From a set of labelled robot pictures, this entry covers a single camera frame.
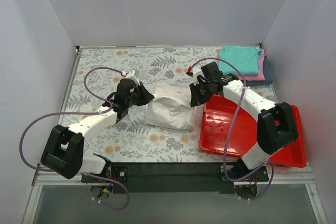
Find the white coca-cola t-shirt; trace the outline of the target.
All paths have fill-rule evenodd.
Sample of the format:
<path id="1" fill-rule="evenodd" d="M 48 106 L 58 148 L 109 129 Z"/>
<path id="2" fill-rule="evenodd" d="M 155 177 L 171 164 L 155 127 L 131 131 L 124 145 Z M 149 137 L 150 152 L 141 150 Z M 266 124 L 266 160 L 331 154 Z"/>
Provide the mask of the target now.
<path id="1" fill-rule="evenodd" d="M 190 102 L 189 88 L 159 83 L 154 89 L 154 99 L 146 105 L 144 123 L 172 130 L 192 130 L 197 108 L 191 107 Z"/>

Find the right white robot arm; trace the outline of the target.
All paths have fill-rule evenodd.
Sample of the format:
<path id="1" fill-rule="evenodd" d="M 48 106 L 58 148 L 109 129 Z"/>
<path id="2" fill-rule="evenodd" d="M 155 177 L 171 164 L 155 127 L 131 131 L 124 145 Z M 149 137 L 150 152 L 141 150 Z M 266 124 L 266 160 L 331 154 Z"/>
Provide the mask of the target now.
<path id="1" fill-rule="evenodd" d="M 187 75 L 193 78 L 190 84 L 192 107 L 205 104 L 218 94 L 237 104 L 236 111 L 243 109 L 257 123 L 256 143 L 238 159 L 236 165 L 224 169 L 228 181 L 251 180 L 274 154 L 299 138 L 291 105 L 258 95 L 247 86 L 240 72 L 223 74 L 212 61 L 200 69 L 190 66 Z"/>

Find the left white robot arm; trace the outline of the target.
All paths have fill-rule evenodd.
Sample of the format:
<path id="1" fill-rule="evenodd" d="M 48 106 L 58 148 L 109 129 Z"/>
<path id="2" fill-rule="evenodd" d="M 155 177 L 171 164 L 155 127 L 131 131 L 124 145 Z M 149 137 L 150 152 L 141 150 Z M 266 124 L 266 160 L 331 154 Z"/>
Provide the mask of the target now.
<path id="1" fill-rule="evenodd" d="M 154 99 L 142 82 L 124 78 L 99 108 L 98 113 L 69 126 L 56 125 L 41 156 L 41 164 L 66 179 L 93 173 L 100 182 L 111 178 L 109 160 L 98 154 L 85 154 L 85 143 L 104 129 L 121 121 L 132 106 L 143 106 Z"/>

